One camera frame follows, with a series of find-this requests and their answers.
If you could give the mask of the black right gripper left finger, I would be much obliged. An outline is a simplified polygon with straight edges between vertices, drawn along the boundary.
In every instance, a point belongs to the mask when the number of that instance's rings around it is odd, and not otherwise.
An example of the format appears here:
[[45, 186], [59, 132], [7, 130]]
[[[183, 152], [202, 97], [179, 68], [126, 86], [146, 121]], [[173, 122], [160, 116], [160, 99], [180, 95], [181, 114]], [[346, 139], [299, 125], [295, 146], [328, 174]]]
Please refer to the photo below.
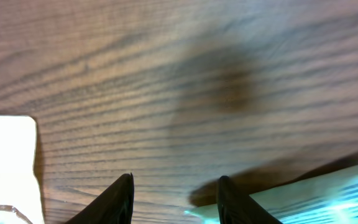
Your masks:
[[66, 224], [131, 224], [134, 208], [134, 177], [122, 174], [87, 207]]

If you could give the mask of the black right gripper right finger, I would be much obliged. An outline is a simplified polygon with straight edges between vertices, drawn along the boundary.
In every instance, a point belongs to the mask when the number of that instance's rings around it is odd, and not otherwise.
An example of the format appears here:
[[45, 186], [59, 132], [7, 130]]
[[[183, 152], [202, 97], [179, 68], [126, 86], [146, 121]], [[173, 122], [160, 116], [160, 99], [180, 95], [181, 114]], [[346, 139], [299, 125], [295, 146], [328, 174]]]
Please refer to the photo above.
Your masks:
[[282, 224], [226, 175], [218, 180], [217, 207], [220, 224]]

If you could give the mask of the teal packet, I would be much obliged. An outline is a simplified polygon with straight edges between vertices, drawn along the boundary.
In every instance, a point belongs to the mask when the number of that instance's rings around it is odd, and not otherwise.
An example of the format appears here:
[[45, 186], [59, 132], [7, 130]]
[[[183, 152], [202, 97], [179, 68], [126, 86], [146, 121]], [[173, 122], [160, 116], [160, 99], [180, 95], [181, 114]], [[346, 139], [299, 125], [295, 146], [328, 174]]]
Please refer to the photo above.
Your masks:
[[[282, 224], [358, 224], [358, 165], [250, 197]], [[186, 214], [220, 223], [217, 203]]]

